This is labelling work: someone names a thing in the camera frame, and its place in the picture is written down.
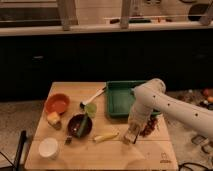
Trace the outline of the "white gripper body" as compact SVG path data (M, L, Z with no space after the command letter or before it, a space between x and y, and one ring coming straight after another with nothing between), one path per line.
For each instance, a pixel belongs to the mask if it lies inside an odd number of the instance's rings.
M130 114L128 118L128 132L133 135L138 135L145 128L147 120L147 115Z

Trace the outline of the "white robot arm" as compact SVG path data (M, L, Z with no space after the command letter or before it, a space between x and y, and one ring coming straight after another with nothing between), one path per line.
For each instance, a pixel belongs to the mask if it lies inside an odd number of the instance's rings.
M213 141L213 111L166 95L166 85L158 78L136 86L133 91L135 102L128 117L128 131L133 136L139 134L153 110L157 110Z

